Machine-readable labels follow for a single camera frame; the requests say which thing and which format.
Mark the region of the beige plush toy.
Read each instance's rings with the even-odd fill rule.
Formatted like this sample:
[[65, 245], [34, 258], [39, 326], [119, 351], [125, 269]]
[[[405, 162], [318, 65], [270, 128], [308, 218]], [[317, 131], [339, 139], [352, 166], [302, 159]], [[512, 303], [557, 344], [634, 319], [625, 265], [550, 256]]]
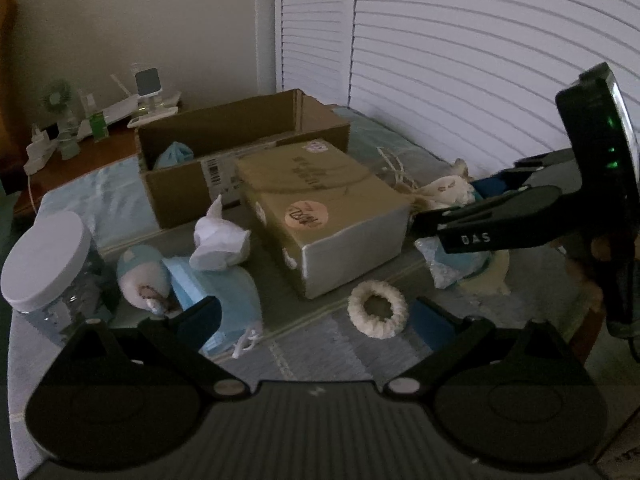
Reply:
[[477, 201], [469, 168], [463, 159], [456, 159], [451, 169], [452, 174], [440, 177], [429, 184], [420, 185], [410, 176], [395, 153], [382, 146], [376, 149], [385, 162], [383, 170], [393, 176], [392, 188], [408, 196], [413, 212], [461, 207]]

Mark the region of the white fluffy scrunchie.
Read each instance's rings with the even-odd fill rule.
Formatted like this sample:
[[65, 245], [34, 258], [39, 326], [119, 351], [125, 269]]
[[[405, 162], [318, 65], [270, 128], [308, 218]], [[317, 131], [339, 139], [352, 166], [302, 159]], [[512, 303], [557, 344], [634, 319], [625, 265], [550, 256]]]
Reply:
[[382, 281], [359, 283], [350, 293], [347, 313], [360, 333], [379, 340], [399, 335], [409, 319], [404, 295]]

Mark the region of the light blue face mask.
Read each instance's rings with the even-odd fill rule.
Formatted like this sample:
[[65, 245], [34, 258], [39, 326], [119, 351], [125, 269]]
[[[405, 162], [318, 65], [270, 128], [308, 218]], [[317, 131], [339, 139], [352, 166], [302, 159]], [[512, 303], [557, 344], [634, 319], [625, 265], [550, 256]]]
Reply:
[[233, 359], [253, 350], [262, 338], [262, 306], [254, 280], [242, 266], [223, 271], [198, 271], [186, 257], [163, 258], [171, 286], [183, 310], [207, 296], [221, 305], [221, 323], [202, 352], [213, 358], [231, 351]]

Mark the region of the blue plastic wrapped packet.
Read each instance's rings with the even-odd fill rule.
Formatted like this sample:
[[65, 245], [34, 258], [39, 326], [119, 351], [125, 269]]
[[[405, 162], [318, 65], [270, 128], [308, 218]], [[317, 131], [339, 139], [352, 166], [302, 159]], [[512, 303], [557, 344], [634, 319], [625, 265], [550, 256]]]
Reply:
[[446, 289], [477, 274], [490, 258], [489, 252], [447, 254], [437, 237], [418, 238], [413, 245], [423, 256], [437, 289]]

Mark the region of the blue white plush toy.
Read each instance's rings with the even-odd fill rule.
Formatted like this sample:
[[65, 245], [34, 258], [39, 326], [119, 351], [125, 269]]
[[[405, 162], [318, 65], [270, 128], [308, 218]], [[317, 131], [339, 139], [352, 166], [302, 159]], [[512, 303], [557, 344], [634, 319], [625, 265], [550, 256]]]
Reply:
[[181, 307], [171, 286], [163, 255], [150, 245], [134, 245], [119, 257], [117, 281], [122, 296], [135, 308], [166, 318]]

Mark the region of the clear jar white lid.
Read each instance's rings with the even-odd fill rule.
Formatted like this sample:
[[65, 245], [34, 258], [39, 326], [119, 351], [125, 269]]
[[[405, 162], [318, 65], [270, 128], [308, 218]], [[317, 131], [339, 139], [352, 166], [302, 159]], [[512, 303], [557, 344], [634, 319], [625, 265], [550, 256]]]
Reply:
[[2, 266], [1, 292], [59, 347], [89, 320], [111, 322], [119, 303], [115, 272], [73, 211], [42, 218], [21, 236]]

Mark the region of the white folded cloth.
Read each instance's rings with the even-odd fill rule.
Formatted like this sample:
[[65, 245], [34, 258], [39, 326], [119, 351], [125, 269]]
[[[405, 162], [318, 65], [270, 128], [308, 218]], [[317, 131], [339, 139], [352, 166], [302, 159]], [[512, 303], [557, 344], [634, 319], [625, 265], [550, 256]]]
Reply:
[[197, 271], [224, 271], [250, 256], [250, 231], [222, 218], [221, 195], [195, 223], [193, 238], [189, 263]]

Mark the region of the closed tan cardboard box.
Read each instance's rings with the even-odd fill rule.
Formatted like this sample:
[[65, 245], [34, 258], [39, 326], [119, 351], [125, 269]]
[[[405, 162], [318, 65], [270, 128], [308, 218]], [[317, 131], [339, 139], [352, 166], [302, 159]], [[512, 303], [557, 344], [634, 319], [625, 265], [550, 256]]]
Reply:
[[410, 204], [325, 140], [236, 160], [242, 203], [299, 295], [320, 297], [396, 258]]

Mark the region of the open brown cardboard box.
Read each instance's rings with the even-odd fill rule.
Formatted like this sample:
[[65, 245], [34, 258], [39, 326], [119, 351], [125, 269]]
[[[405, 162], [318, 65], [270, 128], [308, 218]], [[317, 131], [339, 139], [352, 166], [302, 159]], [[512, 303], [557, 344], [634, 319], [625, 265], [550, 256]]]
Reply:
[[[302, 90], [191, 110], [137, 128], [140, 177], [162, 229], [198, 220], [222, 196], [240, 199], [235, 161], [279, 145], [323, 139], [348, 148], [349, 122]], [[194, 159], [154, 169], [172, 142], [186, 144]]]

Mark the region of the blue cloth in box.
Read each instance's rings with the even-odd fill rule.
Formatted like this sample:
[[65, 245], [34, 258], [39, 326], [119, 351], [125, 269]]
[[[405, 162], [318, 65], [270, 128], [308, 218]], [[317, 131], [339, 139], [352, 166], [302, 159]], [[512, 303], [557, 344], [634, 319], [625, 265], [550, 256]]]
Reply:
[[181, 142], [172, 142], [154, 164], [154, 169], [164, 169], [190, 162], [194, 159], [193, 151]]

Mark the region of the wooden nightstand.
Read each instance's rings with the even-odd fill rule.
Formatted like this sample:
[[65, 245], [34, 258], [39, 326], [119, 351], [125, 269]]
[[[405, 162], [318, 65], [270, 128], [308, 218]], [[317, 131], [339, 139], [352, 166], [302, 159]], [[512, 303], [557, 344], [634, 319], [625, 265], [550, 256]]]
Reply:
[[91, 171], [134, 156], [137, 153], [135, 134], [136, 130], [116, 124], [110, 128], [110, 136], [106, 139], [80, 141], [80, 153], [70, 159], [64, 160], [59, 152], [55, 152], [43, 169], [27, 177], [14, 206], [14, 216], [33, 216], [47, 192]]

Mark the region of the white power strip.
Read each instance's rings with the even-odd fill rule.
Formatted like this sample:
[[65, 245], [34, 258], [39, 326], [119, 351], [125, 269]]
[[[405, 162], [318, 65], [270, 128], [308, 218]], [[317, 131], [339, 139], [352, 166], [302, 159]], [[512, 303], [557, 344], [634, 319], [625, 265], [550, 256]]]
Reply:
[[43, 170], [53, 154], [59, 151], [63, 160], [69, 160], [80, 153], [80, 147], [74, 136], [58, 136], [50, 139], [46, 130], [32, 127], [32, 142], [27, 145], [27, 162], [23, 166], [27, 177]]

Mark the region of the green spray bottle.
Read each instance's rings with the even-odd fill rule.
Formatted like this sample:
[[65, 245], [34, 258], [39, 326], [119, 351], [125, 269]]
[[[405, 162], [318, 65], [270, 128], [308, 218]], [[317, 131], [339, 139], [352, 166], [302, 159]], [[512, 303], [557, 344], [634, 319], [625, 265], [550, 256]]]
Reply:
[[96, 106], [96, 100], [92, 93], [85, 96], [86, 117], [89, 123], [93, 139], [98, 142], [108, 137], [107, 123], [103, 110], [99, 110]]

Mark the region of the white wifi router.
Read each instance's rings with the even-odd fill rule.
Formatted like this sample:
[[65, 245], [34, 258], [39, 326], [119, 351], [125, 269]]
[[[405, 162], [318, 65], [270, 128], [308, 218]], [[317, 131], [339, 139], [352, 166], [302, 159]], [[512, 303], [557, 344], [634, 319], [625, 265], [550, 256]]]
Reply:
[[[103, 116], [105, 123], [110, 126], [115, 122], [121, 122], [123, 119], [130, 118], [138, 110], [138, 107], [139, 97], [136, 94], [128, 96], [128, 98], [104, 108]], [[91, 136], [91, 128], [88, 119], [83, 119], [79, 125], [77, 139], [80, 140], [86, 136]]]

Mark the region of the small green desk fan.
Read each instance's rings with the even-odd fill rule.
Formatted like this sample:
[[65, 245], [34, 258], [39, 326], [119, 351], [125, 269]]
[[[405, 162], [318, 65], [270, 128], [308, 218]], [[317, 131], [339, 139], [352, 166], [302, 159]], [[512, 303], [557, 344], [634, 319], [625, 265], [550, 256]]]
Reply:
[[64, 79], [52, 81], [44, 90], [42, 104], [44, 109], [58, 118], [58, 130], [74, 133], [77, 130], [77, 119], [70, 107], [72, 104], [72, 87]]

